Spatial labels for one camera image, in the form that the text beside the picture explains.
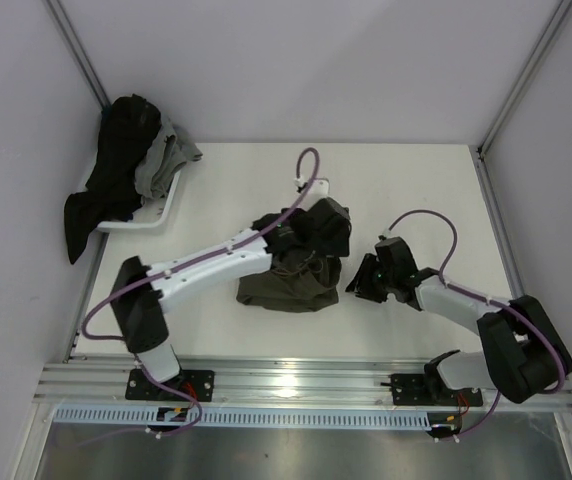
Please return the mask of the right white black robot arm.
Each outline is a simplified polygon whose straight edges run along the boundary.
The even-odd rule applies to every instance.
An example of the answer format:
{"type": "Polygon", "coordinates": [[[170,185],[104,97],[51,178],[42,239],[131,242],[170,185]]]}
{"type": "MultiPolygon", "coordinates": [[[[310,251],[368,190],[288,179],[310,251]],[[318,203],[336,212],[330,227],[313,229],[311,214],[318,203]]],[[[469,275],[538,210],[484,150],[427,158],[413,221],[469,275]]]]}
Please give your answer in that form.
{"type": "Polygon", "coordinates": [[[436,269],[420,269],[400,237],[380,239],[346,290],[375,303],[393,297],[479,337],[480,351],[452,350],[425,364],[422,389],[434,403],[478,388],[521,404],[557,390],[572,372],[572,357],[536,298],[497,300],[447,280],[436,269]]]}

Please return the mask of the olive green shorts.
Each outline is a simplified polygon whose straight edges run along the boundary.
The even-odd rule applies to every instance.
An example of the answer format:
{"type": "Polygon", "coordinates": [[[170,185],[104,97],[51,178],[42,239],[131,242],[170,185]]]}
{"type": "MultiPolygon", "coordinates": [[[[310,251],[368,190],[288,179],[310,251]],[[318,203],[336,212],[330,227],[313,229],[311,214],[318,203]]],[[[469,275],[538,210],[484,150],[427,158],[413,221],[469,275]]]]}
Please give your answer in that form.
{"type": "Polygon", "coordinates": [[[277,312],[318,312],[339,301],[342,259],[299,249],[273,255],[268,271],[239,279],[236,301],[277,312]]]}

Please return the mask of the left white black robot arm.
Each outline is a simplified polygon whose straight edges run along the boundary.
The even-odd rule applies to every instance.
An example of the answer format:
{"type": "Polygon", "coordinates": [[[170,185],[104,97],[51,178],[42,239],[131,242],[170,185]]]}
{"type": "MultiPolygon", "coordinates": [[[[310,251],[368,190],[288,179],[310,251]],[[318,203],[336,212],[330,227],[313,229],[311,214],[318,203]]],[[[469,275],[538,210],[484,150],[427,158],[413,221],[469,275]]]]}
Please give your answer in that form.
{"type": "Polygon", "coordinates": [[[165,314],[202,291],[264,274],[289,254],[342,258],[349,254],[349,209],[326,197],[292,212],[269,213],[231,239],[178,260],[145,265],[125,260],[110,301],[127,350],[148,373],[148,388],[163,400],[182,390],[182,368],[165,314]]]}

